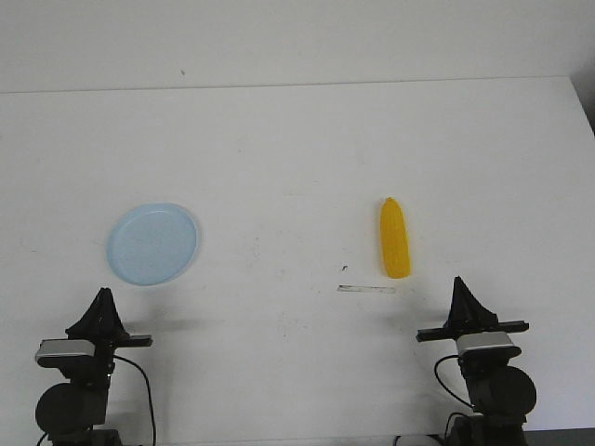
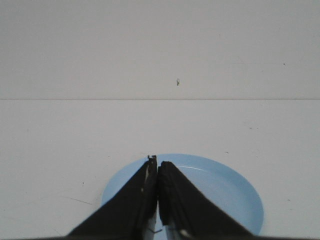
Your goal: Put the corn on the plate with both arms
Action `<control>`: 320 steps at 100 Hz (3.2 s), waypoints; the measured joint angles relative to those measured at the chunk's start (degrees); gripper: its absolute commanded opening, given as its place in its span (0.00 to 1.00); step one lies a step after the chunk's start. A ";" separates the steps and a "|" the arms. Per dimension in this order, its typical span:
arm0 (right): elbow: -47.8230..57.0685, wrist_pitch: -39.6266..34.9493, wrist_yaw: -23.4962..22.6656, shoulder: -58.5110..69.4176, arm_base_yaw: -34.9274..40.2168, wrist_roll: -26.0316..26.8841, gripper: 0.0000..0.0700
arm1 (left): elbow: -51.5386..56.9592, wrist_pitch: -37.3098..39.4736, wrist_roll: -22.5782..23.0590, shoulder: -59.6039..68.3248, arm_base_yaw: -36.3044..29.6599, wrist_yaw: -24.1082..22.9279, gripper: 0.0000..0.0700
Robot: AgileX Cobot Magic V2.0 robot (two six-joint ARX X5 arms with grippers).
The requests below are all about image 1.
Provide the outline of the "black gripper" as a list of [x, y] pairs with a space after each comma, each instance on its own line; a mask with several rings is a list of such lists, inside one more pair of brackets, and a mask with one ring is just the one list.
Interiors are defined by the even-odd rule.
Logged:
[[[462, 326], [464, 322], [474, 326]], [[448, 339], [457, 340], [462, 335], [493, 332], [516, 334], [528, 330], [529, 323], [527, 321], [498, 322], [496, 314], [485, 308], [465, 282], [456, 276], [446, 322], [442, 327], [419, 329], [416, 333], [416, 341], [423, 343]]]
[[[105, 330], [99, 329], [105, 297]], [[129, 334], [118, 314], [110, 288], [100, 288], [81, 319], [67, 331], [64, 355], [67, 357], [111, 356], [118, 348], [148, 348], [150, 334]]]

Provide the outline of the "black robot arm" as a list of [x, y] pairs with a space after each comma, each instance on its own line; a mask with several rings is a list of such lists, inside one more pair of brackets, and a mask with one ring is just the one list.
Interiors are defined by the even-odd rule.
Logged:
[[[420, 329], [419, 343], [453, 340], [456, 353], [438, 359], [434, 378], [452, 398], [469, 409], [453, 412], [445, 423], [443, 445], [525, 445], [526, 415], [537, 403], [534, 381], [509, 361], [522, 354], [510, 336], [529, 330], [527, 321], [501, 321], [484, 307], [459, 276], [454, 278], [447, 319], [438, 328]], [[445, 384], [440, 366], [455, 361], [465, 381], [463, 399]]]
[[137, 363], [116, 354], [119, 348], [148, 348], [152, 337], [126, 331], [107, 287], [99, 289], [81, 319], [65, 334], [42, 340], [34, 355], [37, 365], [56, 369], [65, 378], [47, 389], [36, 404], [35, 422], [43, 432], [37, 443], [121, 445], [118, 430], [103, 426], [115, 363], [121, 361], [139, 371], [144, 381], [154, 445], [157, 428], [149, 376]]

